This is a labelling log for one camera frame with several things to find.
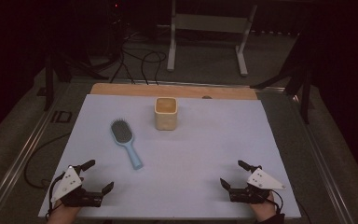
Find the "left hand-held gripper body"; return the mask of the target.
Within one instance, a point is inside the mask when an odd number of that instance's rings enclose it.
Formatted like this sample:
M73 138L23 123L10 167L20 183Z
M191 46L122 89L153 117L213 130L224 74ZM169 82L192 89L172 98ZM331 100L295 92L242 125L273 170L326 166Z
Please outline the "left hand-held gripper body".
M103 200L101 192L88 192L82 188L81 166L69 166L58 177L59 186L50 196L50 201L61 201L68 207L100 207Z

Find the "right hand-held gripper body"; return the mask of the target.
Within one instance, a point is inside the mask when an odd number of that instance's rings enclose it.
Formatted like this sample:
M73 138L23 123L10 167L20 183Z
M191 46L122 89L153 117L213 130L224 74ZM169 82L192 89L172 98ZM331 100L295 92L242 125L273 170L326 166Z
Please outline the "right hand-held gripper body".
M257 168L248 177L245 188L228 187L228 195L232 202L258 204L266 202L275 189L286 189L286 186L261 168Z

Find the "light blue hairbrush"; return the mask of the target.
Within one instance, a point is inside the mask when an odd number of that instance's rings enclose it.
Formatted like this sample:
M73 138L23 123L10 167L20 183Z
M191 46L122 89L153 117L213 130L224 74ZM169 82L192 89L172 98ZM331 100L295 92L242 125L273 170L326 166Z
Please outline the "light blue hairbrush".
M111 124L111 132L115 142L126 149L132 168L141 169L144 165L132 145L134 135L129 123L124 119L115 119Z

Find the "beige square cup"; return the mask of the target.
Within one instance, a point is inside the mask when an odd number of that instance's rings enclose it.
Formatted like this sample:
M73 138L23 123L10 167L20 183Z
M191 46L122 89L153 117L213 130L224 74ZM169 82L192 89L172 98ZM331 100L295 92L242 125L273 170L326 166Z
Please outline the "beige square cup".
M172 97L159 97L154 107L155 127L160 131L173 131L177 126L178 103Z

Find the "person's right hand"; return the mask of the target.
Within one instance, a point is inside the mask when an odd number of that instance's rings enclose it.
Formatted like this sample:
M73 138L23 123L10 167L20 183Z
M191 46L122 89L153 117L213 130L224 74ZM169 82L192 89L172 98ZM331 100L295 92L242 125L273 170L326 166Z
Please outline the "person's right hand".
M263 203L251 203L250 208L254 212L257 222L263 222L276 215L276 208L272 193L269 194L268 199Z

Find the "person's left hand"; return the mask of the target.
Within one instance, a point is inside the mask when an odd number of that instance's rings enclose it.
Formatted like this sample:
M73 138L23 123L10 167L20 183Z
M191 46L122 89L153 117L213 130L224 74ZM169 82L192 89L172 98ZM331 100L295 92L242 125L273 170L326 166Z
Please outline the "person's left hand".
M47 224L72 224L81 207L65 206L61 201L54 204L54 209L48 217Z

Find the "person's dark right sleeve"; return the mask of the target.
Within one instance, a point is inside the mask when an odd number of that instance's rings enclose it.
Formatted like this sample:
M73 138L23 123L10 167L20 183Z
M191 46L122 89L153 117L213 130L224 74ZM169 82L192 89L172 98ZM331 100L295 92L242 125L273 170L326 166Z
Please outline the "person's dark right sleeve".
M277 214L266 220L257 220L255 224L284 224L285 214Z

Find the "pale blue table mat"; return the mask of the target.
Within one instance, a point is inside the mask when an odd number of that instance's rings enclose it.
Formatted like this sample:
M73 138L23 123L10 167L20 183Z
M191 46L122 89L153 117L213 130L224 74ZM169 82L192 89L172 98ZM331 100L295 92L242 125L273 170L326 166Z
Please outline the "pale blue table mat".
M238 161L262 166L286 186L283 212L300 215L289 178L262 103L258 100L181 98L173 131L155 127L152 97L90 94L86 97L56 171L95 160L83 174L84 187L114 189L84 218L243 219L252 211L230 201L220 178L243 188L249 176ZM126 120L143 167L134 170L112 135L115 119Z

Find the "black tripod stand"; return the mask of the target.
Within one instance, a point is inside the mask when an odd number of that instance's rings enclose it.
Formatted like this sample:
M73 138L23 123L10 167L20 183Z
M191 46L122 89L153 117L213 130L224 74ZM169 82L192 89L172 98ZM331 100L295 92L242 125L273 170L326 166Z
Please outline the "black tripod stand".
M286 95L295 96L299 91L302 91L300 94L299 113L303 121L309 124L311 71L307 38L304 33L301 33L296 38L296 42L285 59L279 74L261 83L251 85L250 88L263 90L288 77L289 81L284 88L284 92Z
M69 82L72 79L72 75L68 68L69 65L83 71L92 78L100 80L108 79L108 77L99 75L89 66L75 60L69 55L56 49L49 49L45 57L45 86L37 93L38 96L45 97L45 111L48 111L54 103L54 75L57 75L58 80L61 82Z

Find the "wooden table board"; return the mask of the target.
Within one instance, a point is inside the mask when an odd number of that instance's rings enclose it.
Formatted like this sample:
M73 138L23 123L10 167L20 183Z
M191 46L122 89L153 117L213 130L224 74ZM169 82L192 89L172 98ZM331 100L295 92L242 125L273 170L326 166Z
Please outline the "wooden table board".
M97 83L92 86L90 93L100 95L257 100L255 91L246 87Z

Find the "white metal stand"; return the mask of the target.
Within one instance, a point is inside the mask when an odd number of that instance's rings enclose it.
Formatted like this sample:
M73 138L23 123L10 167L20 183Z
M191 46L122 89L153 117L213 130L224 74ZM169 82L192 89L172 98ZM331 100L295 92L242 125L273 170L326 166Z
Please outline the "white metal stand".
M251 32L256 10L257 5L252 4L246 18L183 14L176 11L176 0L172 0L170 25L171 41L168 53L167 70L172 72L175 69L177 30L222 32L241 34L242 40L240 44L235 47L235 53L240 75L242 77L247 77L248 69L243 52Z

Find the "black floor bracket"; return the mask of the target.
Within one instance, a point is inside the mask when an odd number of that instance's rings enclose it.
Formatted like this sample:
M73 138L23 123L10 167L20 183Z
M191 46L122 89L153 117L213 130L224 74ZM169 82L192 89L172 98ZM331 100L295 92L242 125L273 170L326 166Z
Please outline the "black floor bracket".
M73 113L71 111L56 110L50 120L51 123L69 123L72 119Z

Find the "metal floor rail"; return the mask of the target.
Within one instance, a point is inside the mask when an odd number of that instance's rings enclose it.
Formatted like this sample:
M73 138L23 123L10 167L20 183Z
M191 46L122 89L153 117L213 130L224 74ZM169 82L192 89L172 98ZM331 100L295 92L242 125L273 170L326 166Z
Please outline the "metal floor rail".
M300 102L297 96L289 95L287 97L292 109L296 114L296 119L299 121L300 126L303 128L306 139L310 144L310 153L314 159L318 173L324 183L324 188L329 196L331 204L333 205L340 224L352 224L351 214L348 212L347 206L342 198L340 189L327 165L324 155L316 141L309 124L306 124L299 114Z
M47 110L42 98L27 93L0 124L0 210L48 126L53 107L67 88L68 84L56 87Z

